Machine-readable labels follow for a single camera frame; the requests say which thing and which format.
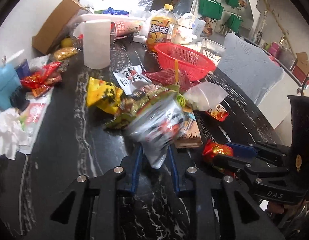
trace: blue container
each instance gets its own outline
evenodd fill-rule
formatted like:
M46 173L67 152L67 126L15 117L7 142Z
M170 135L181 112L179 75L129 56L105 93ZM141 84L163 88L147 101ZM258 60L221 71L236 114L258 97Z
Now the blue container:
M20 79L31 76L28 61L25 59L19 66L15 68L16 73Z
M16 70L11 64L0 67L0 108L6 110L11 106L10 96L21 86Z
M226 145L232 148L234 157L244 159L247 162L251 162L258 154L252 146L241 145L233 142L227 142Z

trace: chair backrest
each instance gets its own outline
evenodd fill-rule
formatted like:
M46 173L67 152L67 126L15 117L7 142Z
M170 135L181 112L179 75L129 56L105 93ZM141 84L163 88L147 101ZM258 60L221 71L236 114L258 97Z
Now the chair backrest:
M284 77L284 70L252 44L233 33L225 38L226 51L218 68L230 77L258 106L266 94Z

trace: red candy wrapper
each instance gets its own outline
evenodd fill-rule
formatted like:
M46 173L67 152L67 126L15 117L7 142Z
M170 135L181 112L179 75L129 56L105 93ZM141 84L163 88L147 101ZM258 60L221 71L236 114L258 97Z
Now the red candy wrapper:
M62 81L61 74L59 72L53 72L43 84L47 86L53 86L54 84L61 81Z
M40 75L40 83L43 83L57 68L60 67L61 64L62 62L56 61L42 67L42 70L37 72Z
M51 86L42 85L36 89L32 89L32 93L36 98L38 98L42 96L43 94L47 93L50 88Z
M176 77L174 69L165 69L159 72L143 73L144 76L149 78L154 84L167 86L175 85ZM181 69L178 70L178 79L180 90L183 92L187 91L191 87L191 83L187 73Z
M215 143L210 139L205 145L204 151L202 152L202 157L206 163L212 164L213 157L219 153L226 154L228 156L234 155L231 147L224 144Z
M41 86L40 83L40 74L39 72L34 73L32 76L24 77L20 80L21 85L29 88L29 89L35 89Z

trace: orange iced tea bottle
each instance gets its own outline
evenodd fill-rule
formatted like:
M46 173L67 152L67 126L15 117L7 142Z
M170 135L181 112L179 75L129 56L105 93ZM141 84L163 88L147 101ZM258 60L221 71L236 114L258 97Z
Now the orange iced tea bottle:
M178 22L172 9L172 5L165 4L165 7L158 10L151 19L147 40L149 50L156 52L155 45L161 42L171 42L171 39L176 36Z

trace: blue bottle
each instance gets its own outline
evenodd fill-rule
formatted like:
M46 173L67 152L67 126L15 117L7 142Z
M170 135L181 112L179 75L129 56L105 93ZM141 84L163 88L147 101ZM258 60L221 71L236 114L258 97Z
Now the blue bottle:
M0 108L6 110L11 106L10 96L21 86L16 70L11 64L0 67Z

